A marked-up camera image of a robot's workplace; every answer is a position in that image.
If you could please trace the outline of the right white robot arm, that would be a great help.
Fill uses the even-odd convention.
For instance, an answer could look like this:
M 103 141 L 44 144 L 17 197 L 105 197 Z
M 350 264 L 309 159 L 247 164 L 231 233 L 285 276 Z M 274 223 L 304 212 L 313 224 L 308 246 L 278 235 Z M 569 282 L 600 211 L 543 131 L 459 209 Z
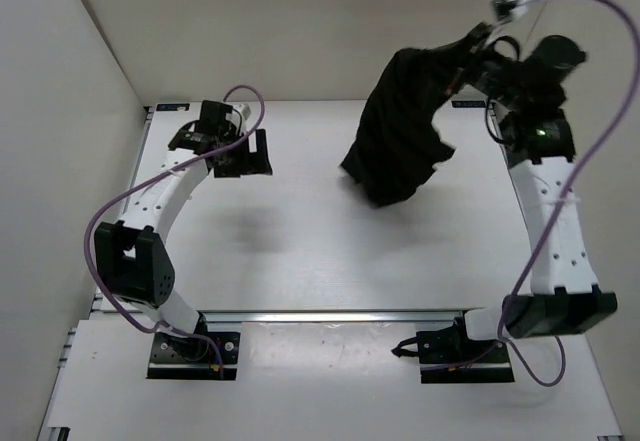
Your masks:
M 603 292 L 589 263 L 570 176 L 576 168 L 571 127 L 562 105 L 564 79 L 584 63 L 575 42 L 545 37 L 525 60 L 495 49 L 495 27 L 481 23 L 460 42 L 466 58 L 456 78 L 506 109 L 499 122 L 502 146 L 531 257 L 521 279 L 530 291 L 514 291 L 498 307 L 473 309 L 447 328 L 448 348 L 471 361 L 484 342 L 578 335 L 618 307 Z

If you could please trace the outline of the black pleated skirt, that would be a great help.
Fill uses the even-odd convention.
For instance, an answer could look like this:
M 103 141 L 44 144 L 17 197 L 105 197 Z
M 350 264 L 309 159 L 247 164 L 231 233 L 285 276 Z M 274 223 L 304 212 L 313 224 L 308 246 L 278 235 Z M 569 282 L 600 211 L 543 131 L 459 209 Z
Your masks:
M 435 48 L 396 51 L 361 113 L 356 136 L 340 168 L 376 208 L 408 200 L 451 159 L 455 148 L 433 125 L 455 90 L 454 78 L 470 56 L 464 37 Z

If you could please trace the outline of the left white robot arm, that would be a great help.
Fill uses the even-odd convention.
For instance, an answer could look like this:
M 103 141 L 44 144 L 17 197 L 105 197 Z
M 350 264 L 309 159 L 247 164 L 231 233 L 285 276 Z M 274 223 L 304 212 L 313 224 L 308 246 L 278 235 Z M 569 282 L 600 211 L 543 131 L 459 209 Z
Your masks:
M 95 266 L 105 296 L 116 309 L 125 304 L 174 335 L 188 359 L 208 350 L 201 314 L 178 293 L 165 246 L 169 232 L 193 191 L 208 177 L 270 175 L 266 132 L 252 122 L 246 103 L 205 100 L 198 117 L 168 142 L 158 174 L 114 223 L 94 232 Z

